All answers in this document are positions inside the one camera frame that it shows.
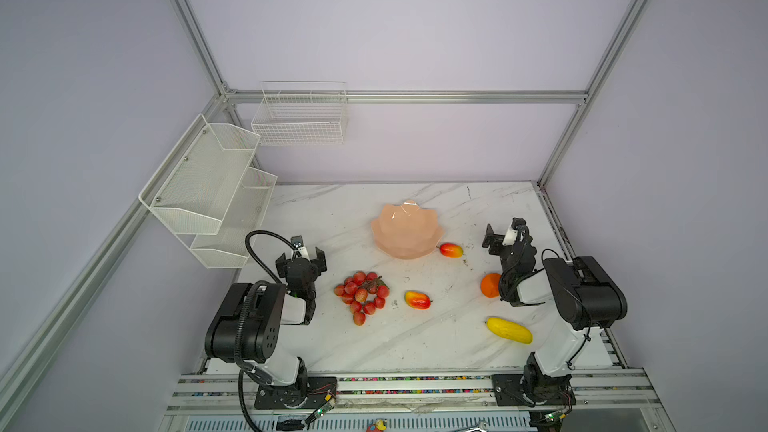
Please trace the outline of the orange fake fruit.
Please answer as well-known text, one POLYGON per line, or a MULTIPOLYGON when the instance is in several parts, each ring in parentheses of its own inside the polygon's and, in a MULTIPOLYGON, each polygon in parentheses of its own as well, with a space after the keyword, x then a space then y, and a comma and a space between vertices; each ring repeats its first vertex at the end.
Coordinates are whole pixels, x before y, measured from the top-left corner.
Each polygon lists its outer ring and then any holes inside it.
POLYGON ((497 298, 500 296, 500 278, 499 273, 489 273, 485 275, 480 282, 481 293, 488 298, 497 298))

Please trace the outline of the red yellow mango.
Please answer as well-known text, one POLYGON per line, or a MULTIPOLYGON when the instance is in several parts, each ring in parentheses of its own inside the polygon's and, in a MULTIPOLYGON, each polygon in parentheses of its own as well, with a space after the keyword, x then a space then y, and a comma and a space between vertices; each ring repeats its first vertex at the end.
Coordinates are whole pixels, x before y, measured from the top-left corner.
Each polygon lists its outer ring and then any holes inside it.
POLYGON ((453 243, 443 243, 438 247, 439 252, 448 258, 461 258, 464 256, 464 250, 461 246, 453 243))
POLYGON ((417 310, 427 310, 432 305, 432 301, 427 294, 412 290, 404 294, 404 300, 409 307, 417 310))

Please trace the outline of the red grape bunch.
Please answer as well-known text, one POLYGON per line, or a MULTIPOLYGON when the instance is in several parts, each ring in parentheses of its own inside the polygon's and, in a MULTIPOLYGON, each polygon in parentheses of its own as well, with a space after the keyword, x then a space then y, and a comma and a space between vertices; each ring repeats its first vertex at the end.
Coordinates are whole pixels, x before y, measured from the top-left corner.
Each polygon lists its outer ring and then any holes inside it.
POLYGON ((376 272, 355 272, 333 288, 333 294, 348 307, 356 326, 363 326, 369 316, 383 310, 390 293, 391 288, 376 272))

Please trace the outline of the yellow fake fruit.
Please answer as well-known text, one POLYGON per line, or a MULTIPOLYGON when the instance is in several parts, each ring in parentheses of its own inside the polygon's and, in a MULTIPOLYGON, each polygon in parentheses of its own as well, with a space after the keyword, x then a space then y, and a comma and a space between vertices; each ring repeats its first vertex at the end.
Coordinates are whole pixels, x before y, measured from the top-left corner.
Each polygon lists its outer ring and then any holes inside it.
POLYGON ((498 317, 489 317, 486 320, 487 329, 494 335, 521 344, 531 344, 533 334, 526 327, 512 321, 498 317))

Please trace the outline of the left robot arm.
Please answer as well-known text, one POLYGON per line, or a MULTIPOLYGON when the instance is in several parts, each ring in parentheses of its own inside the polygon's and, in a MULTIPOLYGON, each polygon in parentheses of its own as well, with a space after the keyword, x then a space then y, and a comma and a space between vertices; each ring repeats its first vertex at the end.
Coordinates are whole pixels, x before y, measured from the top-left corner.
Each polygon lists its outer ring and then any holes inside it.
POLYGON ((327 271, 325 252, 315 252, 311 258, 301 248, 297 258, 276 260, 284 284, 231 285, 206 332, 206 356, 236 365, 262 386, 305 389, 306 366, 279 347, 279 336, 283 325, 307 325, 314 317, 315 282, 327 271))

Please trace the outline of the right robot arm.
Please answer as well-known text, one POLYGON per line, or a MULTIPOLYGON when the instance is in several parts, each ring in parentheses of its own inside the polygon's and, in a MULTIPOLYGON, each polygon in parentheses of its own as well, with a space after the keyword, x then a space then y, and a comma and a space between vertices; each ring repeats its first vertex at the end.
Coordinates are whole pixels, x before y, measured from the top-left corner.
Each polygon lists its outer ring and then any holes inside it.
POLYGON ((544 298, 530 302, 520 292, 523 283, 543 275, 549 285, 548 296, 560 316, 541 347, 529 354, 517 386, 510 385, 507 376, 493 377, 497 400, 502 402, 502 394, 507 392, 506 400, 514 405, 570 403, 576 359, 601 330, 626 316, 623 292, 592 256, 564 259, 555 255, 539 260, 523 218, 514 217, 503 234, 487 226, 482 247, 499 258, 501 301, 513 307, 544 305, 544 298))

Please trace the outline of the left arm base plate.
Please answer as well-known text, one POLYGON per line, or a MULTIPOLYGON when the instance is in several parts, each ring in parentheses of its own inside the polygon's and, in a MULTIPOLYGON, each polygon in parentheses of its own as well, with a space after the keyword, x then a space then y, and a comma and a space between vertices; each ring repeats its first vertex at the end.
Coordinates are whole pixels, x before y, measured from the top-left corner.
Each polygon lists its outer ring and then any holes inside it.
POLYGON ((256 410, 317 409, 335 395, 336 377, 309 376, 290 386, 260 387, 252 405, 256 410))

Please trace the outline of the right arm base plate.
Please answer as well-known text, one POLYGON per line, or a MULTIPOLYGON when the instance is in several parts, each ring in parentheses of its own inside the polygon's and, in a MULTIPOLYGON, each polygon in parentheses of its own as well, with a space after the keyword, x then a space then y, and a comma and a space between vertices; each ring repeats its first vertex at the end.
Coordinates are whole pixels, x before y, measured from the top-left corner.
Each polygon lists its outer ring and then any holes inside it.
POLYGON ((572 406, 576 399, 570 379, 570 375, 529 377, 525 374, 495 374, 491 376, 492 391, 500 407, 572 406))

